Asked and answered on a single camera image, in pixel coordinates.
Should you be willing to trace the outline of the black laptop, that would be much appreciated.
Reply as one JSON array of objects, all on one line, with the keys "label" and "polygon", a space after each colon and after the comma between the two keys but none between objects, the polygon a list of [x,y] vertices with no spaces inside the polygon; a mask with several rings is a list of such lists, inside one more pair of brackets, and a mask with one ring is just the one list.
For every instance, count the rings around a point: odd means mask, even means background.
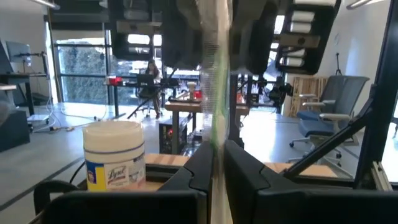
[{"label": "black laptop", "polygon": [[136,75],[136,79],[137,79],[137,84],[139,86],[154,86],[154,77],[152,75],[148,75],[148,74],[138,74]]}]

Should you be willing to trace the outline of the white Lysol wipes canister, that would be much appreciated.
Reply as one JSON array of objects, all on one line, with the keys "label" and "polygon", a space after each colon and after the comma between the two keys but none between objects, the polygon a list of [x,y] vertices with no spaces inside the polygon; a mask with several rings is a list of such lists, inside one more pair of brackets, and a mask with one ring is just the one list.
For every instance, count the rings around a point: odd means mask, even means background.
[{"label": "white Lysol wipes canister", "polygon": [[100,121],[83,128],[86,182],[92,192],[144,188],[146,162],[140,122]]}]

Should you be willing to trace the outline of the silver aluminium bracket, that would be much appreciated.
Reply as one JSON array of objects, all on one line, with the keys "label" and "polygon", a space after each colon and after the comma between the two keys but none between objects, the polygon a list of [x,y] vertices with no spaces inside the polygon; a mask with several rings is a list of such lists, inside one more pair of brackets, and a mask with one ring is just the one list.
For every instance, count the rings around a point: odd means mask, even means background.
[{"label": "silver aluminium bracket", "polygon": [[376,189],[380,191],[393,191],[385,170],[380,162],[374,161],[371,167],[371,173]]}]

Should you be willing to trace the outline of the black computer tower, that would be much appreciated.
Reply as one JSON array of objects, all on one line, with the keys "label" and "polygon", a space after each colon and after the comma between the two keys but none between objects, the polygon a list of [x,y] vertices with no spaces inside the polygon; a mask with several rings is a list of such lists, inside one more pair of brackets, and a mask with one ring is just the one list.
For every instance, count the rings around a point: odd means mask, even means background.
[{"label": "black computer tower", "polygon": [[172,119],[159,123],[159,152],[161,154],[181,154],[187,143],[187,123],[188,117],[179,118],[179,140],[177,152],[172,151]]}]

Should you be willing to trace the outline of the grey blue office chair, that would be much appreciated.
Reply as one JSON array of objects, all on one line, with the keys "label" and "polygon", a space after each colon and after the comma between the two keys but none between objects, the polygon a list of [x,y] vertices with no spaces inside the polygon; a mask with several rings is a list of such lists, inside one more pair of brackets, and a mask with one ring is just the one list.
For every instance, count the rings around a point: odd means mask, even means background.
[{"label": "grey blue office chair", "polygon": [[300,119],[298,130],[303,138],[291,140],[289,146],[294,147],[296,142],[310,142],[315,148],[345,128],[368,81],[368,77],[361,76],[332,76],[320,101],[313,101],[313,95],[300,95],[306,99],[302,103],[305,109],[297,112]]}]

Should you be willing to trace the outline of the grey monitor on stand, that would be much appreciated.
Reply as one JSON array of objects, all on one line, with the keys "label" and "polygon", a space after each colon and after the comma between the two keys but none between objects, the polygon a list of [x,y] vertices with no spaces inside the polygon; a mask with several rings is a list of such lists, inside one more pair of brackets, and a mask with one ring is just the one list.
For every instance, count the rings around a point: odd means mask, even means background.
[{"label": "grey monitor on stand", "polygon": [[31,63],[30,45],[6,41],[9,61],[12,63]]}]

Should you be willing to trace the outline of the person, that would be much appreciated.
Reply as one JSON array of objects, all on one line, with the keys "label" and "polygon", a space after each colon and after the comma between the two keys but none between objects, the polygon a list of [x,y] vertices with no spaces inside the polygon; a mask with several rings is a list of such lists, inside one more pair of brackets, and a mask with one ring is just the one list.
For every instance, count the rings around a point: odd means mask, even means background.
[{"label": "person", "polygon": [[[154,60],[150,60],[148,62],[148,65],[147,65],[147,68],[146,68],[144,74],[152,75],[154,77],[155,84],[161,83],[162,73],[158,69]],[[153,88],[140,88],[140,90],[138,92],[138,97],[140,99],[145,99],[145,100],[148,100],[149,98],[151,98],[152,104],[154,106],[154,111],[156,113],[155,118],[159,119],[161,116],[159,93],[156,93],[155,89],[153,89]]]}]

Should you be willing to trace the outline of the wooden pallet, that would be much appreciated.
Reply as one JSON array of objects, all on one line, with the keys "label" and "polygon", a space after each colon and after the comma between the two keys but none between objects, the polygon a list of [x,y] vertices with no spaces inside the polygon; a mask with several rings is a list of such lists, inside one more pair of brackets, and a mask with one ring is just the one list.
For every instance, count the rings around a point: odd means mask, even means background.
[{"label": "wooden pallet", "polygon": [[318,101],[326,86],[327,77],[304,77],[293,76],[293,96],[290,102],[289,116],[296,117],[299,110],[303,109],[302,103],[305,101],[300,95],[313,94],[312,101]]}]

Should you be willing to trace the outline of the black office desk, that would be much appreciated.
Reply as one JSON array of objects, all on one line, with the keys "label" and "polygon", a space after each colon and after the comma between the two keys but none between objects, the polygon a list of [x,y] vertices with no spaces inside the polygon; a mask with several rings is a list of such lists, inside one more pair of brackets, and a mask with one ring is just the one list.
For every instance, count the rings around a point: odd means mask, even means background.
[{"label": "black office desk", "polygon": [[177,88],[178,85],[170,85],[169,83],[165,82],[163,84],[158,83],[158,84],[153,84],[153,85],[147,85],[144,83],[132,83],[132,82],[117,82],[116,84],[109,84],[109,83],[104,83],[105,86],[107,87],[112,87],[113,88],[113,100],[114,100],[114,112],[115,112],[115,117],[114,118],[120,118],[125,115],[125,113],[120,114],[119,113],[119,94],[118,94],[118,88],[126,87],[126,88],[153,88],[155,89],[156,93],[160,93],[163,89],[172,89],[173,90],[173,96],[176,96],[177,93]]}]

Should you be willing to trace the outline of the wooden work table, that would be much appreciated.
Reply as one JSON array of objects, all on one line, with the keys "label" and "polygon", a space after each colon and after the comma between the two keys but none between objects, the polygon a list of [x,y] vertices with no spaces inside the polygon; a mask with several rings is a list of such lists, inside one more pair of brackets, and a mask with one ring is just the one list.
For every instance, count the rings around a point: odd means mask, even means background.
[{"label": "wooden work table", "polygon": [[187,123],[187,143],[181,153],[184,156],[191,156],[198,148],[202,140],[203,126],[197,127],[197,113],[202,113],[199,102],[189,101],[169,101],[165,104],[165,109],[172,112],[172,151],[177,152],[179,140],[179,118],[188,117]]}]

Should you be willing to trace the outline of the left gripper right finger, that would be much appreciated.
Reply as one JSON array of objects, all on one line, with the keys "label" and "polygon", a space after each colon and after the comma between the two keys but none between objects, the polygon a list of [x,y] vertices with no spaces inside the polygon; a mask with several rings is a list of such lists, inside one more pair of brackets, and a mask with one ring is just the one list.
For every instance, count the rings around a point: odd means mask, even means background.
[{"label": "left gripper right finger", "polygon": [[398,192],[305,187],[230,140],[224,173],[234,224],[398,224]]}]

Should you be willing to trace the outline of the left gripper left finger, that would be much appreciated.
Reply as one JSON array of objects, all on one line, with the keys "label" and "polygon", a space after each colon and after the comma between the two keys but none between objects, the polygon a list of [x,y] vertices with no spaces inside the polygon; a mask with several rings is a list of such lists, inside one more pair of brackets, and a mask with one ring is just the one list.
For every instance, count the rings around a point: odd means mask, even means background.
[{"label": "left gripper left finger", "polygon": [[210,224],[214,147],[205,141],[156,191],[67,193],[42,224]]}]

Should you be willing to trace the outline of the dark grey box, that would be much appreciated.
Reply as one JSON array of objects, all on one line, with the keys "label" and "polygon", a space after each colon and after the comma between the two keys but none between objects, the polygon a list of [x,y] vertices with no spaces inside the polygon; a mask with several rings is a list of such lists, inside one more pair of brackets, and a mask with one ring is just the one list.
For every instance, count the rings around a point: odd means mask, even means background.
[{"label": "dark grey box", "polygon": [[30,143],[30,128],[25,111],[15,110],[0,126],[0,152]]}]

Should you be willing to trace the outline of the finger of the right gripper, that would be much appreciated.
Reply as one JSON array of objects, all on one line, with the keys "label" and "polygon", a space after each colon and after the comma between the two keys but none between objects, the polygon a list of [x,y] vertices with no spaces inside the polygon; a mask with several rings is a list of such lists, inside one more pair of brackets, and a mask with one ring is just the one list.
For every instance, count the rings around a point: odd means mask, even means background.
[{"label": "finger of the right gripper", "polygon": [[279,0],[233,0],[231,70],[267,70]]},{"label": "finger of the right gripper", "polygon": [[164,0],[161,31],[165,66],[195,70],[203,50],[197,0]]}]

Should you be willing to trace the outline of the white paper cup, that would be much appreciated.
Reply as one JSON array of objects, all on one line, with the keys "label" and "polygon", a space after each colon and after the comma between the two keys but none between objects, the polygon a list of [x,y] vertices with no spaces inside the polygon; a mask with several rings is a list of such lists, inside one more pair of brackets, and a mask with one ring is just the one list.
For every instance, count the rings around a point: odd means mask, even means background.
[{"label": "white paper cup", "polygon": [[190,100],[194,100],[195,99],[195,88],[196,88],[196,83],[195,82],[188,82],[187,86],[188,86],[188,90],[189,90],[189,99]]}]

